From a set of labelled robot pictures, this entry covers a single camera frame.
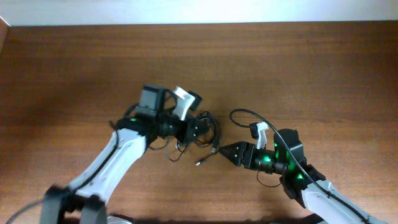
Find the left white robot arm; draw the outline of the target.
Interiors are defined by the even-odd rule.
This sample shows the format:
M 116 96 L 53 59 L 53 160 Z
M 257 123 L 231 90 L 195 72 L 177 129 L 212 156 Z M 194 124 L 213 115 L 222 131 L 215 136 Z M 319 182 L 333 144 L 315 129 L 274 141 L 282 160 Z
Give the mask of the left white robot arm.
M 40 222 L 64 223 L 66 213 L 79 211 L 79 223 L 130 223 L 128 218 L 107 214 L 113 191 L 157 138 L 174 137 L 187 146 L 209 131 L 203 120 L 188 113 L 200 102 L 199 95 L 179 86 L 170 90 L 144 85 L 139 102 L 112 126 L 111 139 L 90 166 L 64 189 L 48 189 Z

